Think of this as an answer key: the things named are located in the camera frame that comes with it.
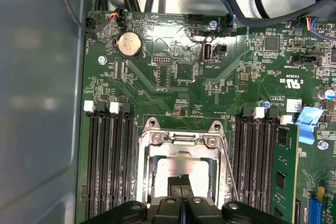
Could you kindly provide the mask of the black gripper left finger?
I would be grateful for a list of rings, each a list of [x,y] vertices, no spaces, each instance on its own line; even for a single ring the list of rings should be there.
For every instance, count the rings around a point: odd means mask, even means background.
[[[182,177],[167,179],[166,197],[152,199],[150,206],[139,201],[128,201],[84,223],[180,223],[182,208]]]

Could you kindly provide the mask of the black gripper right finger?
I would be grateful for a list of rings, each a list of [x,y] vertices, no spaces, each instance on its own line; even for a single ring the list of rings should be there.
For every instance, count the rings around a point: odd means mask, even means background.
[[[186,200],[186,216],[188,223],[285,223],[284,220],[253,208],[238,201],[229,201],[218,208],[211,199],[194,196],[189,175],[181,176],[181,192]]]

